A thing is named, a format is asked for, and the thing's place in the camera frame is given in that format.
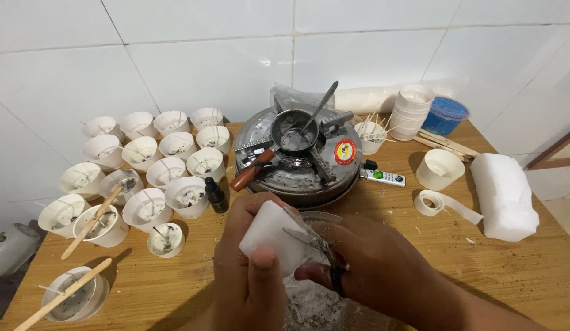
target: hand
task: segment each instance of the hand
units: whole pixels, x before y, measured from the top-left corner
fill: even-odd
[[[216,331],[277,331],[283,326],[287,295],[274,250],[261,246],[249,260],[238,248],[254,216],[268,200],[288,207],[270,192],[238,197],[232,203],[224,234],[215,246]]]
[[[341,225],[316,222],[313,229],[340,253],[350,268],[342,275],[347,297],[404,321],[407,312],[436,284],[439,274],[399,232],[360,217]],[[332,289],[330,268],[309,262],[297,268],[296,280],[310,279]]]

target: red sticker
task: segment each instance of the red sticker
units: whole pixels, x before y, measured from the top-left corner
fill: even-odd
[[[334,148],[334,160],[342,166],[347,166],[357,156],[357,146],[352,139],[342,139]]]

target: paper tape roll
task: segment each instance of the paper tape roll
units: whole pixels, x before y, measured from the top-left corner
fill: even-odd
[[[424,199],[432,201],[434,208],[426,206]],[[444,207],[448,206],[475,225],[479,223],[479,221],[483,218],[483,215],[465,207],[457,200],[440,192],[431,190],[423,190],[420,192],[420,194],[415,197],[414,206],[415,209],[417,209],[422,215],[426,216],[436,216],[438,213],[440,213],[441,210],[444,209]]]

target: floor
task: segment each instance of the floor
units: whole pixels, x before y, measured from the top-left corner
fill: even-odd
[[[570,236],[570,198],[543,201],[543,204]]]

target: wooden table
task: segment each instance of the wooden table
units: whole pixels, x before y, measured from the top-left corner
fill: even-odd
[[[226,124],[235,136],[242,123]],[[479,152],[495,150],[468,121],[450,138]],[[423,187],[414,171],[428,147],[415,141],[386,142],[369,159],[379,169],[407,177],[405,188],[360,180],[342,199],[320,208],[336,215],[359,214],[385,220],[399,230],[428,261],[454,283],[484,299],[515,310],[553,330],[570,331],[570,237],[533,198],[540,215],[537,233],[519,243],[483,236],[477,226],[457,213],[435,217],[420,215],[413,199]],[[227,157],[227,178],[234,177],[234,152]],[[443,190],[465,206],[480,211],[475,185],[467,163],[465,176]],[[227,189],[224,179],[222,187]],[[250,193],[228,193],[230,201]],[[132,330],[170,331],[201,312],[214,297],[212,257],[220,240],[226,214],[211,208],[200,218],[176,222],[188,233],[183,251],[171,259],[160,259],[146,248],[147,235],[131,228],[123,243],[105,249],[82,243],[68,260],[60,255],[71,240],[48,234],[29,272],[21,283],[0,331],[12,330],[39,309],[44,290],[60,274],[74,267],[96,266],[106,257],[113,265],[104,272],[111,294],[103,309],[87,321],[53,323],[46,319],[31,330]]]

